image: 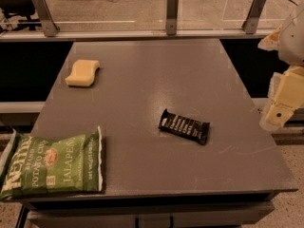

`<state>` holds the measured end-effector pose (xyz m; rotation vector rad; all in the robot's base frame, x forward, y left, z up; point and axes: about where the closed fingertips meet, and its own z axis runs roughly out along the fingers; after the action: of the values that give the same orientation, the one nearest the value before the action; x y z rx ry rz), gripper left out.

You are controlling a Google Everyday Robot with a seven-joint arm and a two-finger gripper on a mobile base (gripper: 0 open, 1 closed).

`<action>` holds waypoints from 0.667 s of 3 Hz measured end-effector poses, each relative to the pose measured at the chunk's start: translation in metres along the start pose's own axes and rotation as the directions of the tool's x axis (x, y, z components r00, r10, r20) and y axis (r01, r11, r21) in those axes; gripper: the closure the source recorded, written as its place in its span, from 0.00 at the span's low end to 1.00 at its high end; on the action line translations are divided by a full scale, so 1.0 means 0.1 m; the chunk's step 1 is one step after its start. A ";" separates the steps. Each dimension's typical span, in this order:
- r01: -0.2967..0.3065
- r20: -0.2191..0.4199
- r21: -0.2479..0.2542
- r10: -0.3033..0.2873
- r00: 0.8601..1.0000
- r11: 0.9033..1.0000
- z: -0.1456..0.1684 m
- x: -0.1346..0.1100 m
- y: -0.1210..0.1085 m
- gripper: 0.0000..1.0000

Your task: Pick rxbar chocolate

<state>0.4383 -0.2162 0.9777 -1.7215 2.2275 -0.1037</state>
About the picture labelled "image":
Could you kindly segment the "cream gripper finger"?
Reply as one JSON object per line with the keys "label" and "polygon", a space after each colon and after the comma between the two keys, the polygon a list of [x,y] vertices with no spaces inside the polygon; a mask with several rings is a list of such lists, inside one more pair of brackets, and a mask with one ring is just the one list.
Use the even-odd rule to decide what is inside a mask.
{"label": "cream gripper finger", "polygon": [[275,131],[288,122],[304,105],[304,67],[290,66],[271,78],[268,99],[262,110],[259,125],[266,131]]}

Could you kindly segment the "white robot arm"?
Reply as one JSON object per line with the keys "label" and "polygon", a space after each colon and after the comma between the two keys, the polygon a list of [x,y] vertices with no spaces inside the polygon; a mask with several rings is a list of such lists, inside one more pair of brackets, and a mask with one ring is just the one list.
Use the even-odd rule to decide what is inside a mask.
{"label": "white robot arm", "polygon": [[304,2],[257,47],[276,50],[278,58],[289,65],[283,73],[273,74],[259,123],[264,130],[275,131],[304,105]]}

